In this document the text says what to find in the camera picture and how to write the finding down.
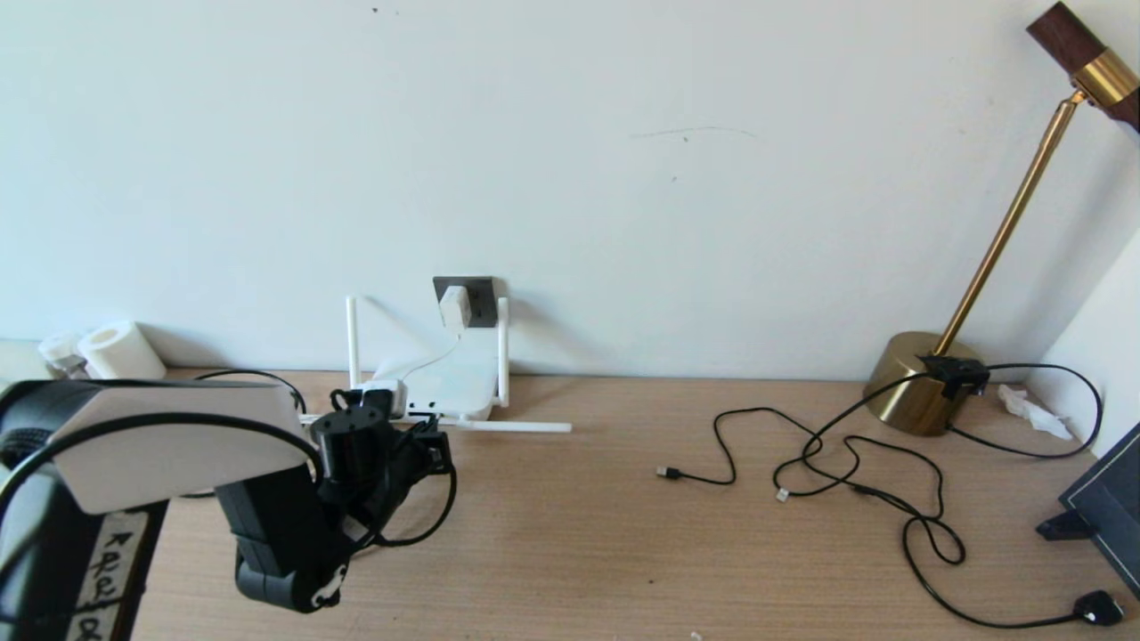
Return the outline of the grey wall socket plate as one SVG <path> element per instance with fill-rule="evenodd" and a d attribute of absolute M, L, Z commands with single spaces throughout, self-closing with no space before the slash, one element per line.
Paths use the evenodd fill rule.
<path fill-rule="evenodd" d="M 443 293 L 450 287 L 464 287 L 469 291 L 469 328 L 495 328 L 500 320 L 492 276 L 435 276 L 432 277 L 435 289 L 435 300 L 443 300 Z"/>

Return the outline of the brass desk lamp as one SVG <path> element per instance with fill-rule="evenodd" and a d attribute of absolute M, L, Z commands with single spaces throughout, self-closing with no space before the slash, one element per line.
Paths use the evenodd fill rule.
<path fill-rule="evenodd" d="M 1026 31 L 1066 73 L 1070 96 L 1054 107 L 1029 169 L 1013 192 L 1010 206 L 948 324 L 938 334 L 907 331 L 891 336 L 868 378 L 863 391 L 868 409 L 883 425 L 901 433 L 923 437 L 947 433 L 956 414 L 964 409 L 966 399 L 984 393 L 990 384 L 992 370 L 982 362 L 979 352 L 958 341 L 958 334 L 1013 238 L 1015 227 L 1037 193 L 1078 106 L 1096 107 L 1109 120 L 1140 135 L 1140 72 L 1105 44 L 1066 0 L 1054 0 Z"/>

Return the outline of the white handwritten label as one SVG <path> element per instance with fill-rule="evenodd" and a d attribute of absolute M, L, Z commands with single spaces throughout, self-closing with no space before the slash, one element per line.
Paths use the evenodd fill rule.
<path fill-rule="evenodd" d="M 103 516 L 93 551 L 85 560 L 75 608 L 70 617 L 68 641 L 127 641 L 132 623 L 132 575 L 150 516 L 117 512 Z"/>

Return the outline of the white toilet paper roll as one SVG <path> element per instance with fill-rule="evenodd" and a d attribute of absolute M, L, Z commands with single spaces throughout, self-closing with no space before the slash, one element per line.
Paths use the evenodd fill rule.
<path fill-rule="evenodd" d="M 119 320 L 93 328 L 78 341 L 93 380 L 163 380 L 166 365 L 135 320 Z"/>

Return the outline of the clear plastic container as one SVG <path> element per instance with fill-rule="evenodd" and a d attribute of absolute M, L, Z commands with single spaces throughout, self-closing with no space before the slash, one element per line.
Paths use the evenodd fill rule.
<path fill-rule="evenodd" d="M 75 332 L 62 332 L 46 336 L 36 346 L 46 370 L 52 380 L 89 380 L 85 357 L 78 349 L 81 336 Z"/>

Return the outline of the dark framed board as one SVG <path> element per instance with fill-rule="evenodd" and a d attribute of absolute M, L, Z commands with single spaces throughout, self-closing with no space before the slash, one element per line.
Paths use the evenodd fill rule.
<path fill-rule="evenodd" d="M 1096 547 L 1140 602 L 1140 422 L 1058 500 L 1088 521 Z"/>

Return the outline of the crumpled white tissue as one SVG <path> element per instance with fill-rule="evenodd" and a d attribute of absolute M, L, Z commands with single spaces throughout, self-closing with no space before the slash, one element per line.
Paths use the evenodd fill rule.
<path fill-rule="evenodd" d="M 1070 430 L 1062 422 L 1062 417 L 1057 417 L 1050 409 L 1044 409 L 1037 401 L 1032 401 L 1029 391 L 1013 386 L 997 386 L 997 399 L 1005 407 L 1005 413 L 1025 419 L 1040 433 L 1053 435 L 1062 441 L 1070 441 Z"/>

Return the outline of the white power adapter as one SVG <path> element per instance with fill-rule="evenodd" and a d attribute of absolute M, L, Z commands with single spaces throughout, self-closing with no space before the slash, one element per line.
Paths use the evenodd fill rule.
<path fill-rule="evenodd" d="M 438 305 L 443 328 L 448 328 L 449 332 L 455 334 L 461 334 L 465 328 L 469 328 L 469 323 L 471 323 L 472 318 L 472 308 L 467 287 L 464 287 L 464 285 L 449 285 L 449 287 L 443 289 L 443 295 L 440 297 Z"/>

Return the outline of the white wifi router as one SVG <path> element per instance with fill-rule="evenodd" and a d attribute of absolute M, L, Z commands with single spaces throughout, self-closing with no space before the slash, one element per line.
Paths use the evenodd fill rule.
<path fill-rule="evenodd" d="M 510 403 L 508 297 L 495 297 L 496 320 L 491 328 L 477 328 L 469 320 L 455 344 L 438 357 L 407 370 L 381 370 L 363 378 L 357 325 L 357 297 L 347 297 L 347 364 L 349 386 L 329 395 L 334 409 L 347 409 L 392 393 L 388 417 L 414 425 L 435 417 L 443 430 L 472 433 L 569 435 L 567 422 L 526 422 L 492 419 L 492 409 Z"/>

